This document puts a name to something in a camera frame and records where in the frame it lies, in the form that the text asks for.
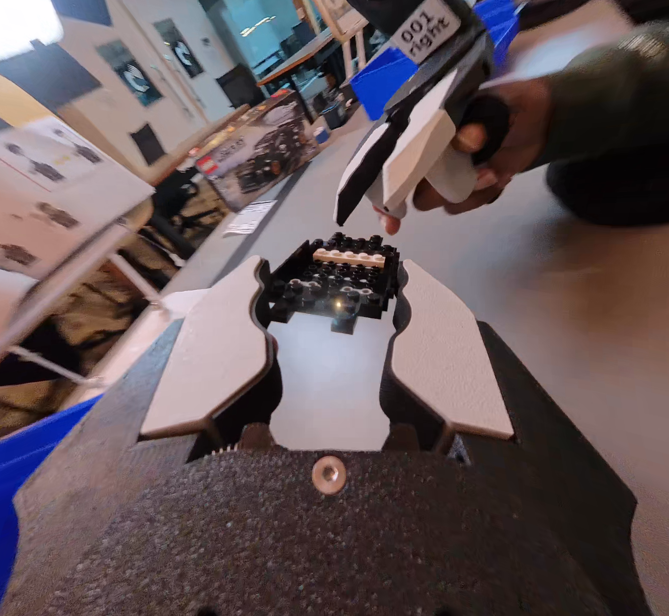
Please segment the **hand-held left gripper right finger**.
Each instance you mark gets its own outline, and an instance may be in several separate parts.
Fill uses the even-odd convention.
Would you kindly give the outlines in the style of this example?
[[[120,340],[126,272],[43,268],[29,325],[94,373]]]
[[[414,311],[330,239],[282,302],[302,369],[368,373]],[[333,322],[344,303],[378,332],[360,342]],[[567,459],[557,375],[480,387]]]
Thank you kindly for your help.
[[[509,412],[473,312],[412,260],[397,272],[382,374],[391,431],[423,452],[447,452],[457,434],[507,441]]]

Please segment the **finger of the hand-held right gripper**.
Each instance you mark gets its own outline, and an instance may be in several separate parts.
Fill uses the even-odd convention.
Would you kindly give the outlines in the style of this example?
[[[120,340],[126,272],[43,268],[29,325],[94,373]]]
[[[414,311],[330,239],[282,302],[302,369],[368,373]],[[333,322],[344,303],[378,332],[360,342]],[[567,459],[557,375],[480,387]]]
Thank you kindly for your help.
[[[379,209],[389,216],[405,218],[409,194],[426,177],[441,196],[461,200],[461,154],[450,146],[456,124],[445,109],[456,77],[457,71],[449,72],[417,102],[382,166]]]
[[[383,199],[383,165],[394,151],[401,130],[379,120],[364,136],[341,177],[335,199],[335,223],[344,225],[365,197],[382,214],[403,218],[403,205],[390,210]]]

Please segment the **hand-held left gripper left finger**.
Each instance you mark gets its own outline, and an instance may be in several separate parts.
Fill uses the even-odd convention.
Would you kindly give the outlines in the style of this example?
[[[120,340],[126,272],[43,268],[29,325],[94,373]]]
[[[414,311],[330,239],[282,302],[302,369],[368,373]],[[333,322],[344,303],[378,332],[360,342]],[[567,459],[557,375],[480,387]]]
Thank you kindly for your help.
[[[271,321],[269,263],[251,256],[188,311],[148,406],[141,439],[205,434],[239,442],[268,425],[283,392]]]

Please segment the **black lego car chassis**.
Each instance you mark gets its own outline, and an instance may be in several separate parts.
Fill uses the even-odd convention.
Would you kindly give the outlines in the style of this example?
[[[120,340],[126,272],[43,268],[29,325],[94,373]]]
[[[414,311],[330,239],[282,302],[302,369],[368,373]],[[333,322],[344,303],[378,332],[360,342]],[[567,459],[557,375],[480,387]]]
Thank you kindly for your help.
[[[265,279],[263,319],[286,324],[311,314],[330,319],[332,332],[352,335],[358,319],[380,320],[388,310],[399,262],[397,248],[380,235],[306,240]]]

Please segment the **blue plastic bin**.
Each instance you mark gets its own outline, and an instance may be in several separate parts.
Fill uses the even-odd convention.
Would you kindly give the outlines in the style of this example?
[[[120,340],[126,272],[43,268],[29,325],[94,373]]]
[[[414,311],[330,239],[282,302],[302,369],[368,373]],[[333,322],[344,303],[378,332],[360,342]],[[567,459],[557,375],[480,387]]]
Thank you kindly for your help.
[[[519,21],[514,0],[484,0],[474,5],[493,46],[493,71],[506,62],[509,46],[518,34]],[[381,117],[391,97],[417,72],[417,65],[395,46],[388,46],[350,81],[368,118]]]
[[[1,598],[13,570],[19,522],[13,498],[102,395],[69,407],[1,440]]]

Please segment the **lego set cardboard box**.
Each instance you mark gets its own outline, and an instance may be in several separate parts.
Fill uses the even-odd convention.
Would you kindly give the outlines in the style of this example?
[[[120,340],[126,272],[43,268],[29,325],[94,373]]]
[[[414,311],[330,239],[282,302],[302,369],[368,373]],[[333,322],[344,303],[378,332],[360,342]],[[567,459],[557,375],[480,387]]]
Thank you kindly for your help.
[[[283,88],[209,137],[194,166],[238,213],[318,153],[298,94]]]

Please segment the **lego instruction booklet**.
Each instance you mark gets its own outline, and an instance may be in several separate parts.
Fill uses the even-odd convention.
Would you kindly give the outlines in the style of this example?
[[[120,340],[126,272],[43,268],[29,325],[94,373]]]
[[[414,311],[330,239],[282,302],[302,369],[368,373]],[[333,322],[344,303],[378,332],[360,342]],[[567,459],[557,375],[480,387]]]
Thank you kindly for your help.
[[[1,269],[40,281],[153,188],[54,117],[1,130]]]

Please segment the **person's right hand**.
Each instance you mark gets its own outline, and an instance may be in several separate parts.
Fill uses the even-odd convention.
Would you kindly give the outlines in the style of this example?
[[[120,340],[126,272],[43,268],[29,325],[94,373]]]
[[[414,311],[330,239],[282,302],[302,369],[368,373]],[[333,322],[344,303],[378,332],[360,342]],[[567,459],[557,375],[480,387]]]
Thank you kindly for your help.
[[[530,169],[542,155],[553,108],[548,77],[500,83],[481,94],[508,106],[510,128],[505,140],[496,154],[478,167],[475,190],[467,200],[448,202],[422,180],[413,194],[416,210],[442,210],[456,216],[488,205],[499,198],[515,175]]]

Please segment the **white book stand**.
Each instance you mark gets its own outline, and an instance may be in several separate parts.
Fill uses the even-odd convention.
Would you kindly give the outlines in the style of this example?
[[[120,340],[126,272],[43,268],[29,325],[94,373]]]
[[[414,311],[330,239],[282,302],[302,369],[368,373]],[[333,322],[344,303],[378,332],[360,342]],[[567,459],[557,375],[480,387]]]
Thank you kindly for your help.
[[[2,386],[1,414],[22,413],[43,418],[58,410],[65,410],[107,392],[134,365],[139,357],[166,329],[173,320],[185,316],[196,300],[196,291],[167,294],[159,292],[133,269],[130,262],[123,259],[119,251],[130,237],[136,237],[153,217],[151,199],[114,221],[101,233],[86,243],[69,260],[64,262],[42,283],[32,287],[16,306],[8,322],[1,327],[1,360],[9,353],[15,354],[21,362],[30,362],[44,369],[50,367],[59,378],[71,382],[68,396],[59,399],[59,405],[38,403],[26,405],[15,401],[18,393],[49,393],[50,384],[22,384]],[[121,336],[90,373],[83,377],[57,363],[46,359],[42,352],[21,348],[20,344],[38,325],[55,313],[66,296],[86,281],[99,268],[110,270],[122,282],[131,286],[139,297],[148,304],[128,331]]]

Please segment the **small white printed sheet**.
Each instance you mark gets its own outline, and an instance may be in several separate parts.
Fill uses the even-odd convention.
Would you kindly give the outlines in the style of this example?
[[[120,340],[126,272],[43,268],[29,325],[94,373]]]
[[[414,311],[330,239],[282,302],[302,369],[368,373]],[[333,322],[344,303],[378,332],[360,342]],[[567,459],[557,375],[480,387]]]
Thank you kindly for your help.
[[[224,220],[222,237],[249,236],[276,206],[276,200],[250,203],[238,213],[231,214]]]

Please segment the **black office chair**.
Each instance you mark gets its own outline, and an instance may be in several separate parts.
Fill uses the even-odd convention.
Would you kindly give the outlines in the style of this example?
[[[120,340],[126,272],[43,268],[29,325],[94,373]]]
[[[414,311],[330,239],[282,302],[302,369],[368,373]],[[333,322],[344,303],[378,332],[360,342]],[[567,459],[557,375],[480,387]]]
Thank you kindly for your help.
[[[214,226],[203,224],[202,220],[212,215],[222,215],[218,208],[189,216],[183,214],[187,203],[200,194],[195,182],[199,171],[190,152],[199,149],[210,136],[223,127],[223,120],[207,125],[178,144],[171,153],[165,151],[149,124],[130,133],[130,138],[147,162],[151,175],[148,182],[155,190],[152,197],[153,215],[149,219],[149,226],[163,236],[172,245],[175,253],[184,260],[188,260],[197,249],[188,241],[185,232],[196,228],[210,234]]]

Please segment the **framed wall picture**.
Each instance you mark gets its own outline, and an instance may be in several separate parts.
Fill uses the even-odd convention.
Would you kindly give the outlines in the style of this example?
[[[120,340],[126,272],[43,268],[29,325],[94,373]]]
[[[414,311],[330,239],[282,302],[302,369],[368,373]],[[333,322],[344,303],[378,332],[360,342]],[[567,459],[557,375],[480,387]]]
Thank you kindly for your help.
[[[153,26],[161,36],[163,44],[169,47],[173,57],[189,78],[204,73],[202,65],[171,18],[154,22]]]
[[[163,94],[123,42],[115,40],[99,45],[96,47],[96,52],[142,106],[149,107],[163,98]]]

